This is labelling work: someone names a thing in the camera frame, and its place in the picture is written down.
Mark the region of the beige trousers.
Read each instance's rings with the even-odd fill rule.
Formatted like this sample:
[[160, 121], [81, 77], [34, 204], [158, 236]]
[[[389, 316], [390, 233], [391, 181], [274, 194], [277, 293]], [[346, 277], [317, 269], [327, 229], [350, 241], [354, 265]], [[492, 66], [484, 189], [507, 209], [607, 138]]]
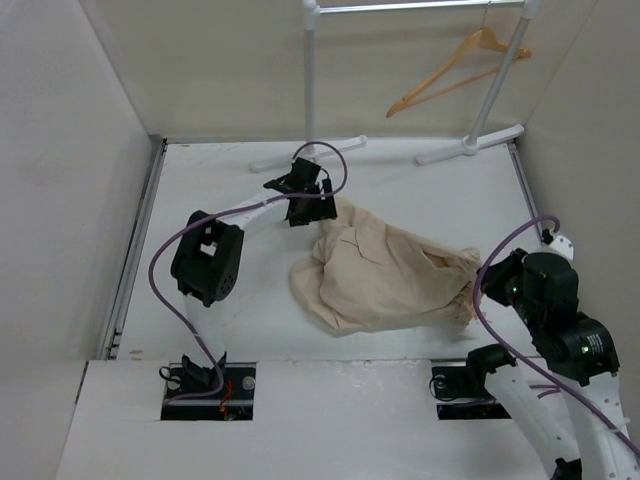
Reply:
[[306, 312], [339, 334], [469, 325], [478, 250], [403, 230], [344, 198], [336, 206], [310, 256], [289, 273]]

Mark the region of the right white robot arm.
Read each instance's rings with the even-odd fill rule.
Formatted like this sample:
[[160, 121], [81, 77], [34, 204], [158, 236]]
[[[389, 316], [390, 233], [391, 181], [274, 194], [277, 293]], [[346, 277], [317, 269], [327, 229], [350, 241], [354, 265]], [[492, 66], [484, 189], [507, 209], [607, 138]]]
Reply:
[[602, 323], [580, 312], [570, 261], [551, 250], [517, 249], [482, 267], [474, 295], [512, 308], [523, 321], [546, 363], [538, 372], [560, 391], [572, 428], [554, 418], [523, 376], [526, 357], [503, 340], [469, 352], [462, 366], [434, 368], [434, 397], [456, 419], [502, 408], [549, 479], [638, 478], [639, 450], [629, 442], [614, 342]]

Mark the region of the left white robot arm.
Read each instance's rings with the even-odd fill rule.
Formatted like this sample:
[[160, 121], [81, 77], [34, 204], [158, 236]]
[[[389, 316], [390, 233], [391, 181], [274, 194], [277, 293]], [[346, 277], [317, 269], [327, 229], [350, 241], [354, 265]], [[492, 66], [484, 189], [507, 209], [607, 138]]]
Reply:
[[224, 344], [207, 346], [194, 316], [181, 313], [160, 293], [154, 279], [160, 255], [171, 244], [177, 245], [170, 265], [177, 290], [184, 299], [192, 299], [209, 309], [228, 297], [235, 287], [246, 240], [281, 221], [297, 227], [335, 219], [334, 197], [338, 191], [324, 167], [298, 157], [288, 173], [267, 181], [256, 194], [238, 205], [215, 214], [202, 210], [192, 213], [186, 226], [154, 254], [148, 269], [153, 293], [183, 323], [211, 363], [197, 365], [183, 356], [181, 366], [166, 377], [167, 382], [177, 385], [165, 400], [167, 404], [214, 398], [231, 387], [225, 378]]

